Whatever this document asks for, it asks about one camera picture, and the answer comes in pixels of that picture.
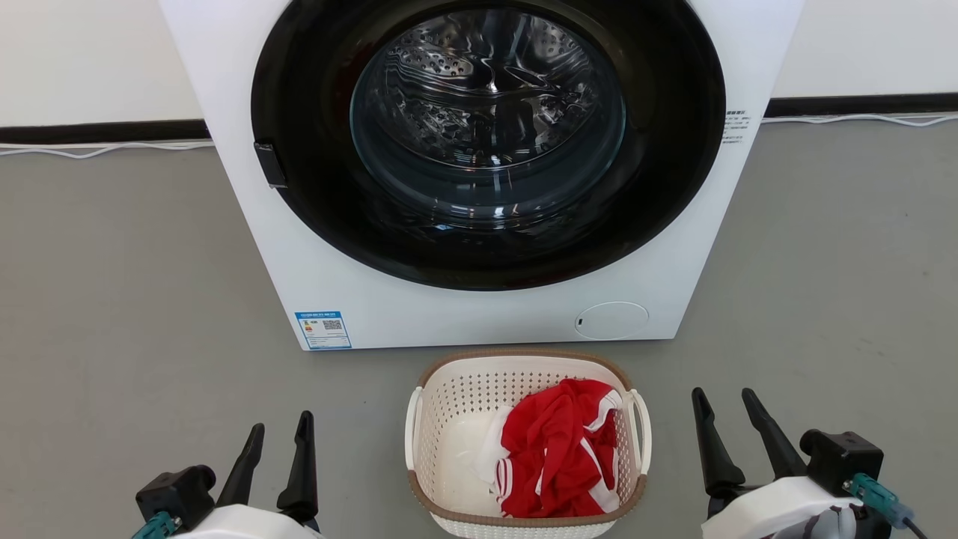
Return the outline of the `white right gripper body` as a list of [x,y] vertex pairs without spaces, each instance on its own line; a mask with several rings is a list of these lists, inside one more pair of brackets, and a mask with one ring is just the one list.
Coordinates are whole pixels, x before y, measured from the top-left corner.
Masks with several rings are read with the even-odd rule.
[[810,478],[782,478],[733,499],[702,524],[702,539],[853,539],[859,506]]

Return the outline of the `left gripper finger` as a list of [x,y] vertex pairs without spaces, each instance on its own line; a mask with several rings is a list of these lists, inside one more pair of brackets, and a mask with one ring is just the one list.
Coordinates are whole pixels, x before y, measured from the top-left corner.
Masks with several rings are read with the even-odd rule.
[[302,412],[294,434],[296,451],[277,509],[299,524],[315,524],[318,515],[314,414]]
[[248,505],[254,469],[260,462],[266,426],[254,424],[218,497],[218,508]]

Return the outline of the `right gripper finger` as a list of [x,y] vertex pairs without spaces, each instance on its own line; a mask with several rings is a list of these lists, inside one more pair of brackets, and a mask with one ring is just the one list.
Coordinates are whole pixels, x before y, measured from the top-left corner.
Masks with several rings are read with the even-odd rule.
[[777,421],[767,412],[752,389],[742,390],[742,402],[753,428],[760,434],[764,450],[771,464],[775,480],[807,475],[807,465],[781,430]]
[[704,490],[711,499],[733,499],[745,485],[745,474],[731,460],[715,427],[715,413],[702,388],[692,389],[699,460]]

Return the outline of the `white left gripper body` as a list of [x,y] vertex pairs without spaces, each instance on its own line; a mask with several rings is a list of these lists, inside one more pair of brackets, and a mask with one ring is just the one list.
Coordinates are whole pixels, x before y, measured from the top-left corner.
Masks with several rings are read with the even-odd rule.
[[323,539],[321,533],[287,515],[247,505],[213,509],[192,530],[174,539]]

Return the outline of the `white perforated laundry basket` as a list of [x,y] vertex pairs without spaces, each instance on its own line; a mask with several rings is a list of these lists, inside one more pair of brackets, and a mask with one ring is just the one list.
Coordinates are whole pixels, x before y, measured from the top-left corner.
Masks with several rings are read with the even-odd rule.
[[[469,412],[513,406],[565,379],[609,383],[623,397],[614,416],[620,507],[606,516],[514,519],[448,511],[436,502],[442,436],[451,420]],[[469,350],[427,369],[409,399],[404,453],[418,504],[459,539],[597,539],[636,508],[651,463],[651,420],[626,372],[608,359],[578,351],[499,348]]]

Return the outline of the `blue energy label sticker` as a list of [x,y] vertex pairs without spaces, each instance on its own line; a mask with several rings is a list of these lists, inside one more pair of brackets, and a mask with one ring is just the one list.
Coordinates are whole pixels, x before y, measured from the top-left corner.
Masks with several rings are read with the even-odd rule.
[[341,311],[297,311],[296,327],[307,351],[349,350],[352,342]]

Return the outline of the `red white-striped garment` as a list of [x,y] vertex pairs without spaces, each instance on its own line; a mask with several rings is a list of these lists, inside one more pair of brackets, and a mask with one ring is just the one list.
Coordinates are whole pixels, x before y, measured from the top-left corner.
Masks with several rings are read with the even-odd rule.
[[520,519],[595,517],[620,507],[608,383],[565,379],[516,406],[500,406],[473,463],[502,514]]

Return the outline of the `white garment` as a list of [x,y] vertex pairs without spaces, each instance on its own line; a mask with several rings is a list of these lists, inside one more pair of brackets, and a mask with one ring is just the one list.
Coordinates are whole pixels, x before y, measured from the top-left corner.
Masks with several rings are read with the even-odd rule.
[[501,436],[512,407],[469,412],[451,420],[442,434],[437,468],[438,505],[485,517],[502,515],[496,467],[510,456]]

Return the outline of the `round white filter cover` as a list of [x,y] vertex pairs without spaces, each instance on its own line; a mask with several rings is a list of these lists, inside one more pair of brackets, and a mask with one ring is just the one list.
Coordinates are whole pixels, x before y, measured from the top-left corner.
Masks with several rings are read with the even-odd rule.
[[577,332],[588,340],[626,340],[649,322],[649,313],[633,302],[604,302],[585,309],[576,317]]

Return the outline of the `white front-load washing machine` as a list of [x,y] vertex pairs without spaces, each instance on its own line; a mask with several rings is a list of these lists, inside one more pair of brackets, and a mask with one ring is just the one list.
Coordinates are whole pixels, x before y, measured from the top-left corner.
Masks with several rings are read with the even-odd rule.
[[[722,144],[704,185],[650,242],[607,267],[534,289],[466,291],[421,285],[353,260],[308,228],[270,187],[254,153],[254,69],[290,0],[158,0],[203,117],[302,348],[297,311],[341,311],[352,349],[595,341],[582,311],[633,302],[649,322],[627,340],[671,340],[691,302],[805,0],[690,0],[718,38],[728,110],[746,110],[740,144]],[[721,120],[721,138],[724,117]]]

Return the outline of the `black round washer door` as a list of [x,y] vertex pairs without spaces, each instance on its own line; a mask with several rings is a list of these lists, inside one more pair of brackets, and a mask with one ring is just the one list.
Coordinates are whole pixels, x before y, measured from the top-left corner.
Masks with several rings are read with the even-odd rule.
[[[452,11],[517,9],[599,49],[625,99],[616,160],[588,192],[513,228],[442,228],[370,176],[350,102],[373,56]],[[690,0],[290,0],[254,69],[254,141],[278,151],[285,204],[332,248],[441,289],[534,289],[636,252],[698,194],[721,146],[728,68]]]

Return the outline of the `steel washing machine drum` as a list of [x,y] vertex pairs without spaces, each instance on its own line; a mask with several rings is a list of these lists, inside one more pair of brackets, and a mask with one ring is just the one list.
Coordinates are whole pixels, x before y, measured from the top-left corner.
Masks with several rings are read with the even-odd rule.
[[612,167],[625,99],[605,55],[517,9],[452,11],[373,56],[350,102],[380,187],[442,228],[513,228],[560,212]]

